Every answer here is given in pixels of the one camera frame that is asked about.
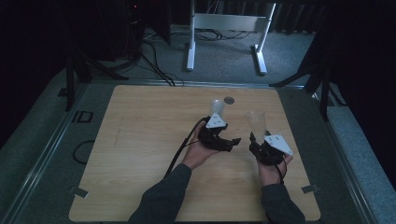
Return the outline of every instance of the person's right hand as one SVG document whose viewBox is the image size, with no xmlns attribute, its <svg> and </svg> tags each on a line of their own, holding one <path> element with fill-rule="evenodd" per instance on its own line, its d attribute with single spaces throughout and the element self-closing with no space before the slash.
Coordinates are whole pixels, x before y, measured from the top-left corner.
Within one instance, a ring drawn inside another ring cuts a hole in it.
<svg viewBox="0 0 396 224">
<path fill-rule="evenodd" d="M 282 176 L 286 174 L 286 166 L 291 162 L 292 159 L 293 157 L 291 155 L 285 153 L 285 162 L 281 162 L 277 166 Z M 259 180 L 262 187 L 273 184 L 280 184 L 279 172 L 274 165 L 264 165 L 259 161 L 257 161 L 257 163 L 259 165 Z"/>
</svg>

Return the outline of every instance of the table top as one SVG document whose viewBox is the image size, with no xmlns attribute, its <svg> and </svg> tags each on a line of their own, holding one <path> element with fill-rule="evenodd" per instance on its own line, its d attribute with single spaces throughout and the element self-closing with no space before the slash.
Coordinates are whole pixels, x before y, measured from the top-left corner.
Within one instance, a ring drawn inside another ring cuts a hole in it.
<svg viewBox="0 0 396 224">
<path fill-rule="evenodd" d="M 293 150 L 285 185 L 307 220 L 320 212 L 277 91 L 267 89 L 118 86 L 110 99 L 69 217 L 73 221 L 126 221 L 144 191 L 164 176 L 195 123 L 209 115 L 213 99 L 225 105 L 229 124 L 220 136 L 242 138 L 231 152 L 221 152 L 194 170 L 177 221 L 262 221 L 257 162 L 248 150 L 250 129 L 244 114 L 266 111 L 266 126 L 280 133 Z M 179 156 L 181 161 L 186 150 Z"/>
</svg>

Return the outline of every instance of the tape piece on table corner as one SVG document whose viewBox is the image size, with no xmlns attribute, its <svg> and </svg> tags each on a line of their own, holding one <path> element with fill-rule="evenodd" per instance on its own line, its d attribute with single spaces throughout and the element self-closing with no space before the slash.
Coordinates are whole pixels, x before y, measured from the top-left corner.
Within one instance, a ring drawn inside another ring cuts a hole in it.
<svg viewBox="0 0 396 224">
<path fill-rule="evenodd" d="M 87 198 L 88 194 L 89 194 L 89 192 L 87 190 L 79 189 L 79 188 L 76 188 L 76 187 L 71 187 L 69 189 L 69 191 L 67 191 L 67 192 L 69 192 L 70 194 L 77 195 L 77 196 L 79 196 L 81 198 Z"/>
<path fill-rule="evenodd" d="M 318 186 L 316 186 L 316 185 L 309 185 L 309 186 L 303 187 L 302 190 L 303 190 L 303 193 L 306 194 L 306 193 L 309 193 L 309 192 L 314 192 L 315 193 L 318 190 L 320 190 L 320 188 L 318 188 Z"/>
</svg>

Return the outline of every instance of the dark gray sleeve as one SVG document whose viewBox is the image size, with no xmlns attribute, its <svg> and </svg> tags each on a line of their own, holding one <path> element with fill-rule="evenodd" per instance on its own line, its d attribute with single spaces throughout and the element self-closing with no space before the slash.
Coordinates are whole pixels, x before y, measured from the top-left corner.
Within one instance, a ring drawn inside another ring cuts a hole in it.
<svg viewBox="0 0 396 224">
<path fill-rule="evenodd" d="M 277 224 L 305 223 L 305 216 L 291 200 L 284 185 L 262 187 L 262 207 L 272 221 Z"/>
<path fill-rule="evenodd" d="M 190 167 L 179 164 L 168 177 L 146 190 L 128 223 L 174 223 L 190 177 Z"/>
</svg>

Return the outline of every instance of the person's right arm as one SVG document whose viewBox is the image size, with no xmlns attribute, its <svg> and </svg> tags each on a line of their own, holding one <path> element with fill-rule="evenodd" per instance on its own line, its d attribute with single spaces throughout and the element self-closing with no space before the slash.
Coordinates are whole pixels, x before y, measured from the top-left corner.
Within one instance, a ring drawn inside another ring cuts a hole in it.
<svg viewBox="0 0 396 224">
<path fill-rule="evenodd" d="M 285 175 L 286 166 L 291 160 L 292 156 L 286 155 L 285 162 L 277 166 L 282 175 Z M 281 178 L 275 166 L 267 166 L 259 161 L 257 163 L 262 185 L 262 207 L 268 219 L 277 224 L 305 223 L 304 214 L 291 200 L 286 187 L 281 184 Z"/>
</svg>

